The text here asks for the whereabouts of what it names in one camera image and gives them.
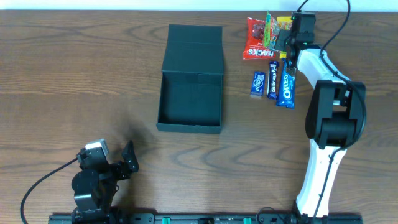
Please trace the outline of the Haribo gummy worms bag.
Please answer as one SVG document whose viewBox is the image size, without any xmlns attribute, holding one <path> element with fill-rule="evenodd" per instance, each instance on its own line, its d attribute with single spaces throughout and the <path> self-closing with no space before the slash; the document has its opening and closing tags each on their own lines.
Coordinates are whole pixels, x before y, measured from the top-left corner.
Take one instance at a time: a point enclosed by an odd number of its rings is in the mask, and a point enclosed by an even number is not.
<svg viewBox="0 0 398 224">
<path fill-rule="evenodd" d="M 280 32 L 280 27 L 278 25 L 277 20 L 270 14 L 270 12 L 267 12 L 266 23 L 264 28 L 264 38 L 263 38 L 263 44 L 265 48 L 277 51 L 275 45 L 277 42 L 277 37 L 279 35 L 279 32 Z"/>
</svg>

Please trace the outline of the red Hacks candy bag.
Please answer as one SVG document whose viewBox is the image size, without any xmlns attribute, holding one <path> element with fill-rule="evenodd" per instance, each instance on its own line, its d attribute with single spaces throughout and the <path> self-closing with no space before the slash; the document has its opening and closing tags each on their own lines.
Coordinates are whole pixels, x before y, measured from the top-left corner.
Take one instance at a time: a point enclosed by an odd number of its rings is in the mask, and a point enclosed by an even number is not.
<svg viewBox="0 0 398 224">
<path fill-rule="evenodd" d="M 243 50 L 243 60 L 272 59 L 276 53 L 264 46 L 266 22 L 247 17 L 247 37 Z"/>
</svg>

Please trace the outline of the blue Oreo cookie pack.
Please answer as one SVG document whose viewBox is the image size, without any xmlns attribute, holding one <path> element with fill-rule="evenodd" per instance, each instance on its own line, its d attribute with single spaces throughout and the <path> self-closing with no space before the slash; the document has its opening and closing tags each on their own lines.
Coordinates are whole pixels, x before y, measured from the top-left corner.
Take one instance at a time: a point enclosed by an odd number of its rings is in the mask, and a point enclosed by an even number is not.
<svg viewBox="0 0 398 224">
<path fill-rule="evenodd" d="M 290 60 L 283 58 L 282 61 L 283 67 L 276 105 L 294 109 L 296 68 Z"/>
</svg>

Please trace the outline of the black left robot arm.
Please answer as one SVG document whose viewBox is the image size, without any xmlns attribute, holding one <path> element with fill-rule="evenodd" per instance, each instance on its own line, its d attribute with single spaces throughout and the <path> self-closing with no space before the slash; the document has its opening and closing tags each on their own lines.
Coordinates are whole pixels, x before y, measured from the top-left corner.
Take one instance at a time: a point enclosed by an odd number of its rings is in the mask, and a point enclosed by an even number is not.
<svg viewBox="0 0 398 224">
<path fill-rule="evenodd" d="M 72 223 L 129 223 L 121 209 L 112 206 L 118 182 L 130 179 L 139 170 L 132 141 L 122 151 L 122 160 L 110 164 L 109 149 L 104 139 L 85 145 L 76 155 L 81 171 L 72 179 L 76 209 Z"/>
</svg>

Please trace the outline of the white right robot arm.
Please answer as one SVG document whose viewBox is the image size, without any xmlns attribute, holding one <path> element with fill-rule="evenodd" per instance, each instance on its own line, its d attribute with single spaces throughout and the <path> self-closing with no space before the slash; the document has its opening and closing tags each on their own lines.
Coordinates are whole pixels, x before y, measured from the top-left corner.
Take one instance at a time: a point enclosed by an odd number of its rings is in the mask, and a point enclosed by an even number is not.
<svg viewBox="0 0 398 224">
<path fill-rule="evenodd" d="M 305 118 L 310 158 L 304 183 L 294 203 L 296 223 L 328 223 L 329 199 L 340 162 L 361 137 L 366 124 L 366 87 L 344 76 L 315 44 L 313 13 L 292 14 L 292 27 L 281 30 L 276 47 L 288 51 L 290 67 L 302 72 L 313 87 Z"/>
</svg>

